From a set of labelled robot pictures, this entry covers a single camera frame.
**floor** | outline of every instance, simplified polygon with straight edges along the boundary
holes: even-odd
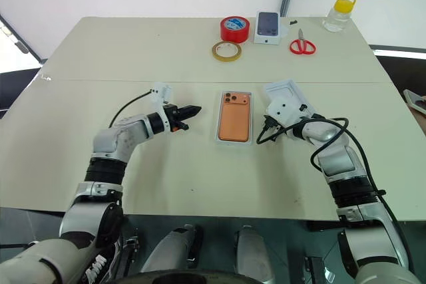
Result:
[[[399,92],[408,88],[416,93],[426,94],[426,61],[391,57],[378,59]],[[36,72],[37,70],[10,72],[0,78],[3,79],[3,86],[0,85],[3,104],[7,102],[9,106]],[[28,243],[56,237],[60,223],[59,216],[0,208],[0,244]],[[204,228],[200,268],[232,272],[234,233],[243,225],[252,225],[265,239],[277,283],[310,283],[310,276],[302,267],[303,257],[306,255],[323,258],[325,266],[335,273],[334,283],[353,283],[341,264],[337,245],[339,229],[310,232],[304,221],[285,219],[130,215],[126,230],[132,235],[133,228],[137,228],[142,246],[130,273],[138,272],[155,245],[169,231],[185,223],[198,224]],[[403,223],[403,229],[411,247],[417,276],[426,283],[426,222]],[[21,249],[0,249],[0,262],[20,251]]]

